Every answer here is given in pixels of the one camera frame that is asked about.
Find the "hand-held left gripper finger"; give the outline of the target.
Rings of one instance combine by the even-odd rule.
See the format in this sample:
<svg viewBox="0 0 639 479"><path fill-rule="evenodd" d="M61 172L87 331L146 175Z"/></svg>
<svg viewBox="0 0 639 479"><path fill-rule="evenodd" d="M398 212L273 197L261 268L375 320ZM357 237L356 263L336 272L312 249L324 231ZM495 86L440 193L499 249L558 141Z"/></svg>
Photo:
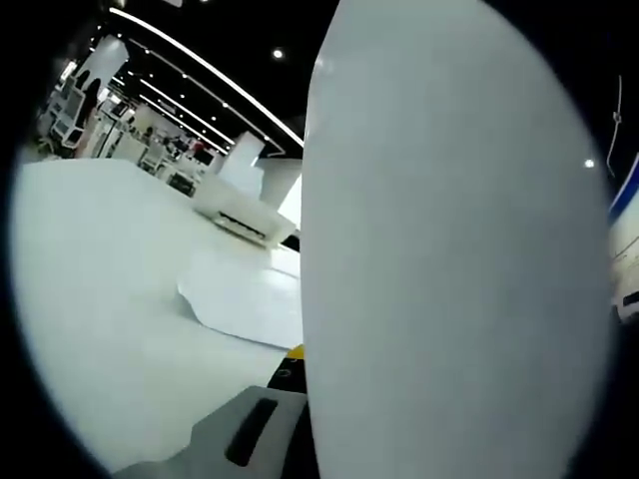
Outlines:
<svg viewBox="0 0 639 479"><path fill-rule="evenodd" d="M250 386L194 425L189 444L116 478L317 478L302 345L265 387Z"/></svg>

